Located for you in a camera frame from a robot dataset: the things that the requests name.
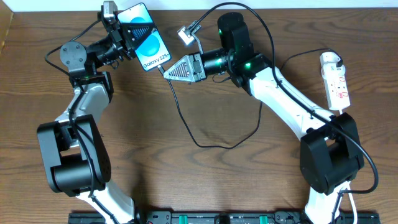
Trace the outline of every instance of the wood grain surface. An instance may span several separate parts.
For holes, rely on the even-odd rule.
[[[220,47],[216,11],[201,24],[205,50]],[[255,49],[271,56],[269,39],[255,17],[243,13]],[[152,11],[170,52],[168,68],[183,55],[176,31],[204,11]],[[359,211],[377,211],[383,223],[396,222],[398,206],[398,9],[258,10],[275,42],[277,64],[290,55],[331,47],[344,58],[351,106],[361,143],[374,159],[380,184],[355,195]],[[88,204],[48,187],[36,129],[53,121],[72,98],[65,75],[44,55],[80,33],[96,12],[16,13],[0,57],[0,222],[66,223]],[[95,26],[80,42],[106,35]],[[291,84],[327,108],[318,53],[292,59],[284,70]],[[59,54],[50,58],[62,65]],[[138,60],[110,67],[112,103],[99,131],[112,164],[112,178],[139,205],[176,211],[273,211],[304,208],[309,186],[299,171],[299,141],[268,107],[258,132],[233,150],[200,149],[181,122],[167,82],[157,70],[144,72]],[[182,113],[200,144],[231,146],[256,125],[259,102],[231,82],[211,79],[175,83]],[[368,164],[352,189],[373,182]],[[344,210],[351,210],[344,199]]]

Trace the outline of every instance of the green indicator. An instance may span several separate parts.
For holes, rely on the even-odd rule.
[[[260,224],[268,224],[268,217],[260,216]]]
[[[180,215],[180,217],[178,218],[179,224],[188,224],[188,217],[186,215]]]

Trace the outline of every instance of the wooden table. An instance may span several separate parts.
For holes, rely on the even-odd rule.
[[[257,10],[275,42],[278,66],[290,55],[331,47],[344,58],[351,106],[361,143],[372,156],[380,184],[369,195],[355,195],[358,210],[377,211],[395,223],[398,206],[398,9]],[[243,13],[255,49],[271,56],[261,24]],[[204,11],[153,11],[172,54],[183,55],[176,31]],[[220,47],[216,11],[201,24],[205,50]],[[72,211],[92,211],[86,203],[53,193],[47,185],[36,137],[41,123],[53,121],[72,98],[65,75],[44,55],[80,33],[96,12],[16,13],[0,57],[0,222],[66,223]],[[80,42],[104,37],[97,25]],[[319,53],[297,57],[285,77],[315,103],[327,108]],[[58,53],[50,58],[61,65]],[[233,150],[200,149],[177,114],[167,82],[157,70],[144,72],[138,60],[125,61],[112,74],[114,97],[99,122],[111,158],[112,178],[144,206],[176,211],[303,209],[309,186],[299,171],[299,141],[269,108],[258,132]],[[200,144],[231,146],[257,123],[259,102],[231,82],[211,79],[174,85],[182,113]],[[368,188],[366,163],[351,184]],[[351,210],[345,199],[343,209]]]

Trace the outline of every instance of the white wall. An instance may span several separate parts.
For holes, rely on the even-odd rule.
[[[3,0],[14,12],[99,11],[103,0]],[[119,10],[144,2],[148,9],[209,9],[228,0],[114,0]],[[398,0],[242,0],[255,9],[398,7]]]

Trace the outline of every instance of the white power strip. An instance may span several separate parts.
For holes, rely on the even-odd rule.
[[[345,77],[346,67],[344,65],[341,67],[336,66],[341,58],[333,52],[323,53],[320,60],[329,110],[336,110],[341,113],[342,109],[350,105]]]

